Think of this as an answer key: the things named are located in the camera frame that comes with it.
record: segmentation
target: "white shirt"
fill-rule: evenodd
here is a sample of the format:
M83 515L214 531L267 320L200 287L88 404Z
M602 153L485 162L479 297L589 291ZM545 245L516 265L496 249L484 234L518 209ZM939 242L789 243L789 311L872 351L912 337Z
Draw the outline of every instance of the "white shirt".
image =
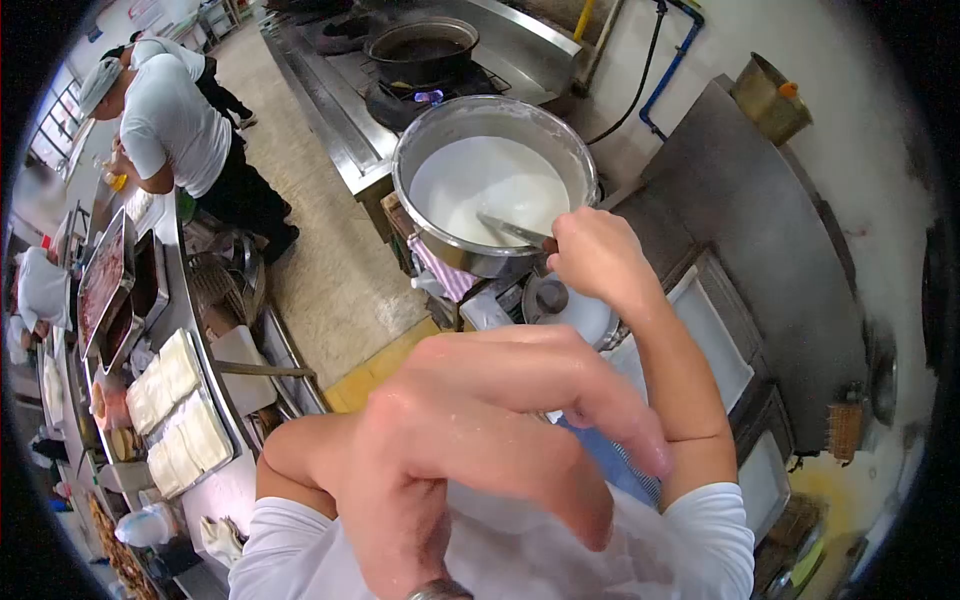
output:
M133 45L130 68L133 70L139 69L144 62L158 54L169 54L177 57L186 67L187 72L190 73L190 79L194 82L204 73L204 67L206 67L206 57L204 55L197 54L193 50L187 50L172 39L153 36L144 36Z
M7 321L7 352L10 354L10 361L15 365L24 365L30 360L30 354L20 346L20 333L24 329L30 333L20 315L11 315Z
M47 260L47 251L31 246L20 262L16 303L23 323L31 331L36 322L72 329L70 324L70 274Z
M142 179L170 161L174 183L200 198L220 176L232 129L169 54L143 63L127 88L120 141Z
M750 597L754 534L739 486L703 486L663 515L610 488L613 537L594 553L530 504L451 482L451 576L478 599ZM230 600L373 599L339 519L284 498L261 498L250 533L229 573Z

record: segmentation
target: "pink striped towel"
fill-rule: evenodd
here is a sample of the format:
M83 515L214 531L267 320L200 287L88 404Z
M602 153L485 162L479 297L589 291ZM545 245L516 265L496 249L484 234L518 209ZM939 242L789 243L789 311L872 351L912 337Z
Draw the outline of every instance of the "pink striped towel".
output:
M423 240L419 237L407 240L407 246L410 247L411 251L417 253L417 256L423 261L423 266L433 273L433 276L437 278L446 290L446 296L454 302L462 300L464 294L466 294L467 291L473 287L473 284L476 283L476 280L480 278L466 271L454 269L444 263L426 248Z

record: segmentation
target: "man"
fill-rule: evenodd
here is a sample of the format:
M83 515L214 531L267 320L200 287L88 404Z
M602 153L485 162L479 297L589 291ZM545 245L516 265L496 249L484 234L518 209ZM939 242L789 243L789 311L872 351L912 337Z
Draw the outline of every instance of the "man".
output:
M137 70L101 60L79 101L81 111L98 120L122 115L111 172L152 194L182 187L214 217L267 238L268 264L300 235L283 222L290 205L247 164L240 136L173 55L157 55Z
M568 326L428 338L364 411L267 438L231 600L750 596L754 536L707 360L623 219L583 207L553 232L548 266L633 331L649 406ZM555 409L659 477L662 514L521 414Z
M139 33L140 36L130 44L107 50L103 59L113 57L119 59L125 68L136 70L156 55L173 55L186 67L186 70L190 73L190 78L210 105L224 115L234 129L244 130L251 125L256 125L256 115L253 114L253 111L243 106L243 103L236 96L217 83L216 59L187 50L171 39L144 36L142 32ZM231 110L240 117L239 125L230 115Z
M11 312L19 314L27 330L40 338L47 337L50 325L72 331L79 282L55 264L55 256L38 246L31 246L16 260Z
M10 315L7 319L7 353L15 365L26 365L30 362L29 350L34 345L33 332L27 328L23 317Z

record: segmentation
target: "yellow pipe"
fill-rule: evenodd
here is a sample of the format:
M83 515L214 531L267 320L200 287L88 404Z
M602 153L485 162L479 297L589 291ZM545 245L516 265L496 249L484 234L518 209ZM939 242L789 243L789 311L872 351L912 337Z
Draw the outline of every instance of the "yellow pipe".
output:
M584 29L587 28L587 24L590 22L590 15L593 14L593 2L594 0L584 2L584 9L580 11L580 20L577 21L577 29L573 32L573 41L580 41L584 36Z

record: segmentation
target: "window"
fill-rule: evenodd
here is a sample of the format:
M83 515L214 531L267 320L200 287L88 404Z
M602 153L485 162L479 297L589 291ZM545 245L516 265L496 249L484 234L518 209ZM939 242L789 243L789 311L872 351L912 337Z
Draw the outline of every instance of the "window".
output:
M34 154L62 176L66 176L73 140L82 122L79 95L80 84L61 67L40 105L30 143Z

